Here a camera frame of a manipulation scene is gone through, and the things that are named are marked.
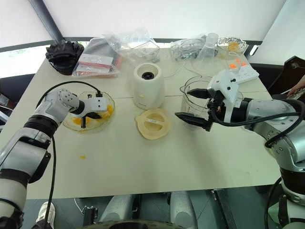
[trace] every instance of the plastic lid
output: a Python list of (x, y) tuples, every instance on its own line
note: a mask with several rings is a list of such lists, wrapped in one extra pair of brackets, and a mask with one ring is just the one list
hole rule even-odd
[(205, 43), (208, 44), (216, 44), (218, 41), (218, 34), (216, 33), (209, 33), (208, 36), (206, 37)]
[(145, 111), (135, 120), (143, 137), (155, 140), (167, 134), (171, 127), (171, 120), (163, 109), (155, 108)]

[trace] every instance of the plastic packaging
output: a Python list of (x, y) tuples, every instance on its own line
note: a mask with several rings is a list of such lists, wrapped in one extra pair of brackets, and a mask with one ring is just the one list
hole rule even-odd
[(121, 64), (121, 56), (116, 53), (104, 38), (92, 38), (81, 54), (72, 76), (115, 76)]
[(200, 50), (205, 44), (205, 35), (199, 35), (197, 38), (183, 39), (171, 43), (173, 58), (176, 61), (185, 61), (197, 58)]
[(120, 34), (105, 34), (104, 37), (113, 50), (126, 57), (133, 66), (160, 60), (160, 47), (145, 28)]
[(196, 58), (193, 67), (199, 71), (206, 71), (213, 67), (215, 47), (218, 41), (216, 33), (209, 33), (206, 42)]

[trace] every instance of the white power strip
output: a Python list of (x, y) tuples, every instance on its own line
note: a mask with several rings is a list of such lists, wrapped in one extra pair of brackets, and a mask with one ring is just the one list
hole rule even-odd
[(254, 70), (250, 65), (241, 66), (239, 72), (235, 73), (236, 82), (238, 84), (254, 80), (259, 76), (259, 73)]

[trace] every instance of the gray tile floor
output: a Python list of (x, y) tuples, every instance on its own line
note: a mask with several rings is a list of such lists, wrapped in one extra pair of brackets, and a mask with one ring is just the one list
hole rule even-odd
[[(208, 190), (189, 191), (194, 206), (199, 229), (224, 229), (225, 225), (217, 202)], [(254, 187), (226, 189), (227, 201), (230, 205), (238, 229), (264, 228), (263, 213), (266, 195), (256, 192)], [(111, 197), (76, 199), (79, 206), (95, 206), (99, 208), (98, 219), (102, 215)], [(27, 200), (24, 208), (22, 229), (30, 229), (35, 223), (39, 209), (46, 200)], [(83, 216), (77, 209), (74, 199), (54, 199), (56, 208), (55, 229), (74, 229), (82, 226)], [(164, 193), (151, 193), (142, 196), (141, 219), (169, 221), (169, 205)], [(270, 221), (270, 229), (278, 228)]]

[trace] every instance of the paper label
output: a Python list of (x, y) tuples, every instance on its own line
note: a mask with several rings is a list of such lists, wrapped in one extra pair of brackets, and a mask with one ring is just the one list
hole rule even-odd
[(240, 108), (240, 105), (241, 105), (241, 104), (242, 104), (242, 101), (241, 101), (241, 100), (237, 100), (237, 101), (235, 102), (234, 107)]
[(97, 66), (87, 66), (79, 64), (76, 71), (81, 74), (101, 74), (109, 73), (110, 67), (97, 67)]
[(159, 121), (157, 121), (157, 120), (154, 120), (154, 119), (148, 119), (148, 122), (150, 122), (150, 123), (156, 123), (156, 124), (158, 124), (159, 123)]
[(6, 106), (8, 103), (9, 103), (9, 99), (6, 96), (0, 94), (0, 104)]
[(111, 66), (113, 61), (112, 57), (99, 56), (92, 54), (82, 54), (78, 62), (85, 65), (108, 65)]

